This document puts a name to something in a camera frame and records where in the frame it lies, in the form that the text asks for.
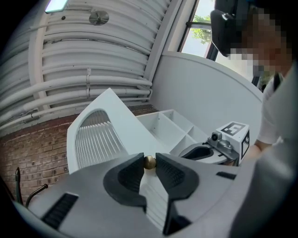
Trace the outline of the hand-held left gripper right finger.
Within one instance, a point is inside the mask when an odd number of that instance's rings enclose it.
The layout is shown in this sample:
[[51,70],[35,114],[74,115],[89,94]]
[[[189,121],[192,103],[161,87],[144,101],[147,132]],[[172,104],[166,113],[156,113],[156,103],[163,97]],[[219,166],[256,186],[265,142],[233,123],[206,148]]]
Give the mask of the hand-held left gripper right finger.
[[156,174],[166,193],[163,235],[228,235],[237,208],[226,196],[239,167],[156,154]]

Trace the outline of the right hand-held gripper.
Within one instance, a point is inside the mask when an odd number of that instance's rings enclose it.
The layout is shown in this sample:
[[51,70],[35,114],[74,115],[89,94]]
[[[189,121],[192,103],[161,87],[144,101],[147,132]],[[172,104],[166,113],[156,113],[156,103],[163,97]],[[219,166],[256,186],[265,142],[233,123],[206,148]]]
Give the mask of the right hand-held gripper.
[[217,128],[207,142],[192,144],[183,149],[179,155],[182,158],[207,164],[222,164],[228,161],[239,166],[249,147],[249,126],[232,121]]

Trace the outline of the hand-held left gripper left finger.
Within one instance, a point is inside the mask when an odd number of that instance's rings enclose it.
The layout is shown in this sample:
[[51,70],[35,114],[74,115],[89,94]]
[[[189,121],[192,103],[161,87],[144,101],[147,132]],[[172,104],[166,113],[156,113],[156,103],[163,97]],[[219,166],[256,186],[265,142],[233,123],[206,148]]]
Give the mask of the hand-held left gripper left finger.
[[139,193],[143,160],[139,153],[82,168],[15,209],[41,238],[161,238]]

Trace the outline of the small brass ball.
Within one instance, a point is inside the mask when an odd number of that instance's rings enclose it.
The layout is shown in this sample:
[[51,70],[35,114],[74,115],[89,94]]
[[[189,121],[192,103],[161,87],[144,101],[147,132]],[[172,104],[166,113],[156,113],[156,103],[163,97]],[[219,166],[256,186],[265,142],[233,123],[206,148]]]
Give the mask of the small brass ball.
[[143,159],[143,167],[146,170],[154,169],[156,167],[156,159],[151,155],[145,156]]

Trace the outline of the person's right forearm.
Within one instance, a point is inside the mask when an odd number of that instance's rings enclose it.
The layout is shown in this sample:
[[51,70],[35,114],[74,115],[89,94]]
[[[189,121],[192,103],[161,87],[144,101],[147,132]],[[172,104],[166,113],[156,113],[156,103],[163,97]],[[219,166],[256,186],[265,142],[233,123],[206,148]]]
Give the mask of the person's right forearm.
[[259,140],[256,140],[255,143],[249,147],[245,159],[256,158],[268,146],[270,146],[270,144],[266,144]]

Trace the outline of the white desk with hutch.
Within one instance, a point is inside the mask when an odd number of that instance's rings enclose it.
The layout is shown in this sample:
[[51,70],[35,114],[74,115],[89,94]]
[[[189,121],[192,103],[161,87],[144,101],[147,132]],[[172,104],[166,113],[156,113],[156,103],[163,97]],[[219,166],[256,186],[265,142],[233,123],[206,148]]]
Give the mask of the white desk with hutch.
[[208,138],[201,129],[173,109],[144,114],[137,118],[167,152],[175,156]]

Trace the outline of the person's printed white shirt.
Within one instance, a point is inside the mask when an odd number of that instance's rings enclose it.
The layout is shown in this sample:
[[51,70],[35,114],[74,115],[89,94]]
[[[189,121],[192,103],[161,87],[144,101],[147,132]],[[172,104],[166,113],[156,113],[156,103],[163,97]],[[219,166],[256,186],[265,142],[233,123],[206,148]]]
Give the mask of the person's printed white shirt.
[[298,63],[263,107],[282,141],[256,160],[229,238],[298,238]]

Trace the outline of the row of white ceiling pipes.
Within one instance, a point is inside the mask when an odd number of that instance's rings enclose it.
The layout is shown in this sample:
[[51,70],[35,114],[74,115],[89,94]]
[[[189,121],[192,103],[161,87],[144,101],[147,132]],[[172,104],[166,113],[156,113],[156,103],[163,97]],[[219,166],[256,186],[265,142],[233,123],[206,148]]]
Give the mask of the row of white ceiling pipes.
[[[111,88],[124,102],[152,94],[149,66],[171,0],[40,0],[0,54],[0,133],[80,113]],[[93,11],[109,20],[89,22]]]

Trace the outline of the round metal ceiling fixture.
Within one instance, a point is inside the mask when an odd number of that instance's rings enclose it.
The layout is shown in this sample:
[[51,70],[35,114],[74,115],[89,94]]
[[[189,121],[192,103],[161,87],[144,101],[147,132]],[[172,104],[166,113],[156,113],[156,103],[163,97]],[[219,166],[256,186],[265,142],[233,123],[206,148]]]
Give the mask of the round metal ceiling fixture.
[[90,14],[89,22],[94,26],[102,26],[109,20],[109,14],[106,11],[93,11]]

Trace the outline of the rectangular ceiling lamp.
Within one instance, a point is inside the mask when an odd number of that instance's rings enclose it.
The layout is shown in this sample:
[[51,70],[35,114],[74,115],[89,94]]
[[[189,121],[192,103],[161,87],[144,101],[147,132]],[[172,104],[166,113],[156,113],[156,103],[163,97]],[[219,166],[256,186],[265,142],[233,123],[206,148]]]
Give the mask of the rectangular ceiling lamp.
[[69,0],[50,0],[45,8],[45,13],[62,12],[66,8],[68,1]]

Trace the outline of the black window frame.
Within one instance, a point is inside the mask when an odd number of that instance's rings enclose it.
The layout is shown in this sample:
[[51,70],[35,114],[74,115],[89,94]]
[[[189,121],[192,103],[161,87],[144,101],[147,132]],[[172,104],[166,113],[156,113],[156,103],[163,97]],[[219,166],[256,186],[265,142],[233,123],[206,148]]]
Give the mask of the black window frame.
[[215,8],[216,0],[195,0],[190,17],[185,23],[185,30],[178,52],[196,55],[215,61],[218,50],[212,43],[210,13]]

